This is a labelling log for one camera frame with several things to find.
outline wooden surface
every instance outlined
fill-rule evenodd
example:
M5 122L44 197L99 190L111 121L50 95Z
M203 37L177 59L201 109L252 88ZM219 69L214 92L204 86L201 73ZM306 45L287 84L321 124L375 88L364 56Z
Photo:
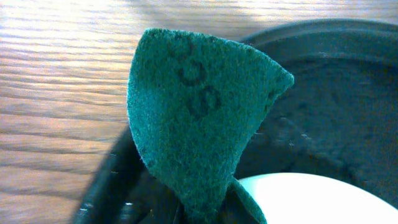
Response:
M127 124L146 27L239 40L293 21L398 24L397 0L0 0L0 223L66 223Z

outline white object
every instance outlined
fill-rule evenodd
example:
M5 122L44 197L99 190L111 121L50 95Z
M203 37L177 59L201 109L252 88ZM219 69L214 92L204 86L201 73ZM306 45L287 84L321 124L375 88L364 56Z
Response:
M239 181L268 224L398 224L398 210L345 182L312 174L279 173Z

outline white plate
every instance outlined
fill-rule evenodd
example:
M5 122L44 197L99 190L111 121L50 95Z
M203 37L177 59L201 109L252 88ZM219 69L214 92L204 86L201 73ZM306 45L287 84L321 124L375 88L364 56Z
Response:
M398 224L398 210L339 180L279 173L241 179L268 224Z

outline black surface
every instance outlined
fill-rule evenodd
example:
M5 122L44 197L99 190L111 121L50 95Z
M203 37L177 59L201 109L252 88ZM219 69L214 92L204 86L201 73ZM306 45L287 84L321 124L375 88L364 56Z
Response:
M295 85L276 101L245 149L235 176L324 175L357 185L398 207L398 27L367 21L308 21L260 32L243 43L292 72ZM73 223L145 218L162 204L159 198L163 202L167 198L165 187L148 175L143 178L145 173L126 129L87 189ZM172 199L166 202L181 214L183 208Z

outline folded green fabric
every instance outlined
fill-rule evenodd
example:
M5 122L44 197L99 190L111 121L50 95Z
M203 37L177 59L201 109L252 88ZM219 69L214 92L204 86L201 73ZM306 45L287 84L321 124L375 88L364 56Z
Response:
M183 30L144 32L128 81L129 124L149 172L175 192L192 223L215 218L243 149L293 83L250 46Z

